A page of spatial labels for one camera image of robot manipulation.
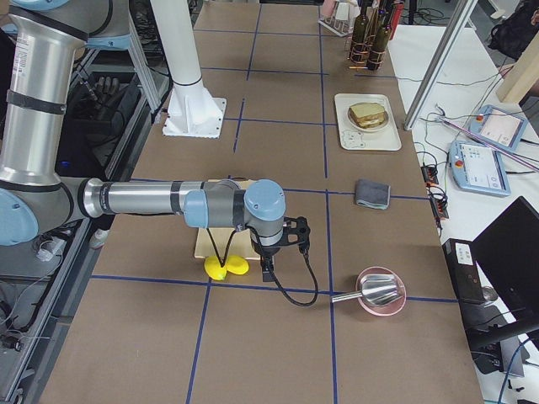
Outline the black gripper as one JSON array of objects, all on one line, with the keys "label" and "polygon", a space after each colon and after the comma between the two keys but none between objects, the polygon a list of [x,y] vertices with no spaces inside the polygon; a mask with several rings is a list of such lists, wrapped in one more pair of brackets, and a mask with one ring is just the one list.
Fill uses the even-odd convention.
[{"label": "black gripper", "polygon": [[283,236],[283,231],[279,231],[272,236],[263,237],[256,231],[251,231],[251,244],[254,251],[260,256],[260,265],[262,269],[262,280],[264,282],[274,282],[274,259],[272,258],[279,252],[279,241]]}]

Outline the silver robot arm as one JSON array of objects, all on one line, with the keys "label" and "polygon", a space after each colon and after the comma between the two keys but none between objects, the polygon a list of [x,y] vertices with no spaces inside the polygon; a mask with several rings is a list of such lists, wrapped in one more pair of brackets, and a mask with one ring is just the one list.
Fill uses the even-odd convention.
[{"label": "silver robot arm", "polygon": [[127,46],[126,1],[14,1],[18,29],[1,150],[1,243],[12,246],[83,217],[181,215],[195,228],[250,230],[264,280],[284,243],[281,186],[219,182],[104,182],[61,178],[56,154],[74,56],[89,40]]}]

